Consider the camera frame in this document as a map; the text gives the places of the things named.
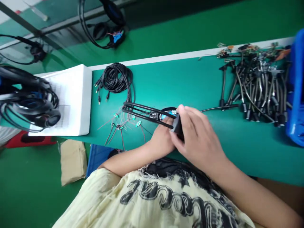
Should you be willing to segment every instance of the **coiled cable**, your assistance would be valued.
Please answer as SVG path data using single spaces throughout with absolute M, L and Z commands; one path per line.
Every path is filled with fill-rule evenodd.
M 100 90 L 104 88 L 108 90 L 106 101 L 109 99 L 110 93 L 120 93 L 124 90 L 128 90 L 126 102 L 132 102 L 132 94 L 130 85 L 133 86 L 135 102 L 135 89 L 133 82 L 133 73 L 125 65 L 121 63 L 113 63 L 106 67 L 101 77 L 95 83 L 98 92 L 98 103 L 100 104 Z

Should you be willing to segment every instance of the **hand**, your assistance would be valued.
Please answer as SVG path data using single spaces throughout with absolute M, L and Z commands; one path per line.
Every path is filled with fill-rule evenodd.
M 172 142 L 178 151 L 194 166 L 211 175 L 222 170 L 229 161 L 222 149 L 210 122 L 203 113 L 195 108 L 177 108 L 182 123 L 185 142 L 183 143 L 175 133 L 170 132 Z
M 173 119 L 166 117 L 163 122 L 172 124 Z M 155 129 L 151 140 L 147 142 L 147 144 L 149 144 L 149 147 L 153 150 L 156 159 L 165 157 L 174 150 L 174 145 L 169 132 L 169 128 L 160 124 Z

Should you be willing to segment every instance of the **red object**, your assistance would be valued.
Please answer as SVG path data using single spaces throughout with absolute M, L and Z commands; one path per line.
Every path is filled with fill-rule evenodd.
M 9 140 L 9 142 L 4 147 L 17 148 L 56 144 L 56 142 L 51 141 L 51 138 L 51 136 L 29 136 L 29 133 L 27 131 L 21 131 L 17 135 L 15 135 L 11 140 Z

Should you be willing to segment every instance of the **blue plastic crate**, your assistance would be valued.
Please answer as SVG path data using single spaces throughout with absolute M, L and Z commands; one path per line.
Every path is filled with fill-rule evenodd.
M 301 103 L 304 65 L 304 29 L 297 33 L 291 46 L 292 65 L 289 72 L 289 83 L 294 92 L 288 95 L 292 109 L 288 109 L 286 134 L 298 145 L 304 147 L 304 104 Z
M 86 178 L 108 159 L 112 150 L 114 150 L 114 148 L 91 144 Z

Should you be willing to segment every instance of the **finger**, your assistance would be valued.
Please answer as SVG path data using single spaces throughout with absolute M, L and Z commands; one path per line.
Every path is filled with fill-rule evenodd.
M 194 125 L 195 128 L 195 132 L 198 136 L 202 135 L 202 133 L 206 132 L 206 127 L 203 123 L 203 121 L 201 120 L 201 118 L 199 116 L 197 116 L 196 114 L 194 114 L 191 111 L 187 111 L 188 115 L 191 118 L 191 121 Z
M 210 128 L 212 129 L 211 124 L 208 120 L 208 117 L 206 115 L 204 115 L 203 113 L 201 113 L 199 110 L 192 108 L 192 107 L 188 107 L 188 106 L 185 106 L 185 110 L 190 111 L 190 112 L 196 114 L 198 117 L 200 117 L 200 119 L 203 121 L 203 124 L 207 130 Z
M 172 124 L 173 123 L 173 119 L 170 117 L 166 117 L 163 119 L 163 122 L 166 124 Z
M 208 120 L 208 118 L 207 118 L 206 115 L 204 115 L 203 113 L 201 113 L 199 110 L 197 110 L 195 108 L 185 106 L 185 110 L 190 111 L 190 112 L 196 114 L 197 116 L 199 116 L 202 119 L 203 122 L 205 122 L 206 120 Z
M 178 106 L 179 115 L 181 120 L 181 125 L 184 133 L 185 142 L 191 141 L 197 138 L 197 134 L 194 128 L 194 125 L 191 121 L 191 118 L 187 111 L 185 110 L 184 106 L 181 104 Z
M 186 153 L 185 144 L 177 137 L 177 134 L 170 131 L 171 140 L 176 149 L 181 153 Z

